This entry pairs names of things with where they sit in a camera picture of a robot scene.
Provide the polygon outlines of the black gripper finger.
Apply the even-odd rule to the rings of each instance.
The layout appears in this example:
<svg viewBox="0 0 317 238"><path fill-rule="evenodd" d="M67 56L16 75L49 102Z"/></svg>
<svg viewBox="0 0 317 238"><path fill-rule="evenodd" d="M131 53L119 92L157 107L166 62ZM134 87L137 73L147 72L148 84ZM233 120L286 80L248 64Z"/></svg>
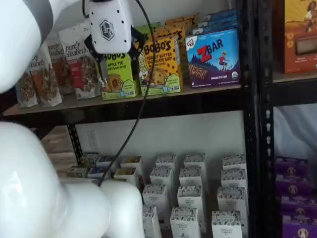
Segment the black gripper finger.
<svg viewBox="0 0 317 238"><path fill-rule="evenodd" d="M132 60L137 60L143 50L146 35L131 26L131 37L131 48L128 54Z"/></svg>
<svg viewBox="0 0 317 238"><path fill-rule="evenodd" d="M84 43L97 63L100 84L106 84L107 67L105 55L96 52L91 34L89 34L88 37L84 40Z"/></svg>

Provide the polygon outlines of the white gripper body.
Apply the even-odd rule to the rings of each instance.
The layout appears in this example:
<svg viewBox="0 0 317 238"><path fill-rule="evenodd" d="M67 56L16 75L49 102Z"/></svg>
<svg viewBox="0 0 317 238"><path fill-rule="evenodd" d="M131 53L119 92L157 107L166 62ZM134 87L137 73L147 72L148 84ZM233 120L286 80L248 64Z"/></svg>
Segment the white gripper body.
<svg viewBox="0 0 317 238"><path fill-rule="evenodd" d="M127 0L90 0L89 22L94 48L99 54L129 52L132 16Z"/></svg>

